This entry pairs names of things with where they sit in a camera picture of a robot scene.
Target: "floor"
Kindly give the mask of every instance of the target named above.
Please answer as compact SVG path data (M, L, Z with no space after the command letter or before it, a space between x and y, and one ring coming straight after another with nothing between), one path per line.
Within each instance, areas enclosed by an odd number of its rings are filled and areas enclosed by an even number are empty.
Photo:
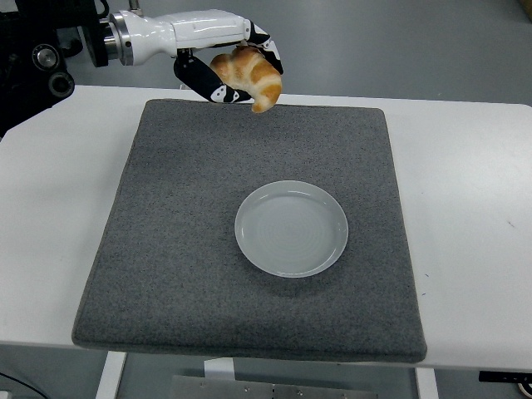
M0 10L13 0L0 0ZM112 11L126 0L110 0ZM521 103L532 106L532 23L517 0L168 0L141 2L147 16L221 7L256 22L273 36L291 94L365 96L442 101ZM208 62L224 49L199 53ZM144 66L94 68L86 52L68 60L77 84L176 88L173 60L158 55ZM203 358L135 354L128 357L123 399L166 397L173 373L201 375ZM93 398L105 353L0 346L0 372L51 398ZM315 365L237 359L237 378L334 386L366 384L379 397L415 398L408 369ZM441 399L521 398L512 384L479 383L477 371L436 370ZM0 390L38 397L0 377Z

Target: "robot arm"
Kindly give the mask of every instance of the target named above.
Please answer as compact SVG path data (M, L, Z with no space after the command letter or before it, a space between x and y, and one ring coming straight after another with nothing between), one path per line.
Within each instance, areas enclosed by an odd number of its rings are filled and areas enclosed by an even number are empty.
M194 52L206 47L243 44L257 47L283 73L270 36L253 22L220 10L181 12L157 18L120 11L109 18L107 52L123 65L140 65L157 53L175 58L174 73L188 87L213 102L250 98L245 91L225 85Z
M283 73L270 36L238 15L209 10L150 18L131 0L130 11L108 15L106 0L100 2L105 6L100 13L95 0L16 0L18 12L0 12L0 138L74 92L58 39L60 29L82 27L95 67L106 66L110 59L135 66L165 53L175 58L175 75L209 101L237 102L250 96L226 86L195 57L202 48L254 46Z

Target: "plate rim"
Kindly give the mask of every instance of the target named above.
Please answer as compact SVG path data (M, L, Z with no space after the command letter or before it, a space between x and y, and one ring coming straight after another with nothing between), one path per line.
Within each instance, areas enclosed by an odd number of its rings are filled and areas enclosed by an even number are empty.
M345 223L345 227L346 227L345 228L345 232L346 232L345 233L345 239L342 240L342 245L340 246L340 250L338 251L338 254L335 257L334 261L331 262L331 264L329 264L326 267L324 267L323 265L326 264L327 262L323 262L322 264L318 265L316 268L313 268L311 270L307 270L307 271L301 272L301 273L274 272L273 270L268 270L266 268L262 268L261 266L256 264L253 260L251 260L249 258L249 256L246 254L246 252L243 249L243 245L241 244L241 240L239 238L240 234L239 234L239 229L238 229L239 220L242 219L242 212L243 212L242 209L243 209L243 207L257 194L257 192L259 192L261 190L265 190L267 187L269 187L271 185L281 185L281 184L287 184L287 183L292 183L292 184L297 184L297 185L306 185L306 186L313 187L313 190L321 191L329 199L332 200L333 206L340 210L340 213L342 215L342 221ZM338 201L332 195L330 195L326 190L322 189L321 187L318 187L317 185L313 185L311 183L307 183L307 182L301 181L301 180L276 180L276 181L272 181L270 183L267 183L266 185L261 185L260 187L258 187L254 191L252 191L249 195L247 195L246 198L244 199L244 201L242 201L242 203L239 206L239 210L237 211L236 216L234 218L234 235L235 235L237 244L239 246L240 252L242 254L244 254L245 258L253 266L255 266L256 268L259 268L260 270L264 271L265 273L268 273L268 274L271 274L271 275L277 276L277 277L282 277L282 278L305 278L305 277L310 277L310 276L313 276L315 274L321 273L324 270L327 270L328 268L333 266L340 259L340 257L342 256L342 254L343 254L343 252L344 252L344 250L345 250L345 248L347 246L347 241L349 240L349 223L347 222L347 216L346 216L345 211L343 210L342 206L338 203Z

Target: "gray mat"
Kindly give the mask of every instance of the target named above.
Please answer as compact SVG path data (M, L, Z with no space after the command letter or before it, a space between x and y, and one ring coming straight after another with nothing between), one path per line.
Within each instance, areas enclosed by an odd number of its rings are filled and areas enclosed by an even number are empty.
M258 187L302 180L342 205L349 240L309 278L240 252ZM324 361L426 354L386 120L377 109L146 104L72 332L84 347Z

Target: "croissant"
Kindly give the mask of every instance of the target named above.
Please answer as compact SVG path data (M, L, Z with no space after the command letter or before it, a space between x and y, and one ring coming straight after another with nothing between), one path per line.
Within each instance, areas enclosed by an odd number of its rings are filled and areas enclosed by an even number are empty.
M251 111L260 113L275 105L283 85L281 74L254 47L236 47L231 54L219 54L210 63L221 81L244 90L255 100Z

